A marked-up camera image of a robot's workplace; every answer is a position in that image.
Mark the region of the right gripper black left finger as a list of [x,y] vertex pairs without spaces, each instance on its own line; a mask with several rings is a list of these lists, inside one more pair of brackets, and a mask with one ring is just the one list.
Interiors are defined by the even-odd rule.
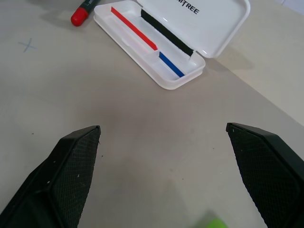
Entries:
[[0,215],[2,228],[76,228],[91,187],[101,130],[61,138]]

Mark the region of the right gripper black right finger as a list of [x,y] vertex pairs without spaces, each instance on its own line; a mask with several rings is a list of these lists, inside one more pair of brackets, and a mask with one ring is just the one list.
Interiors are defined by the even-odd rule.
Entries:
[[269,228],[304,226],[304,161],[276,134],[228,123],[242,181]]

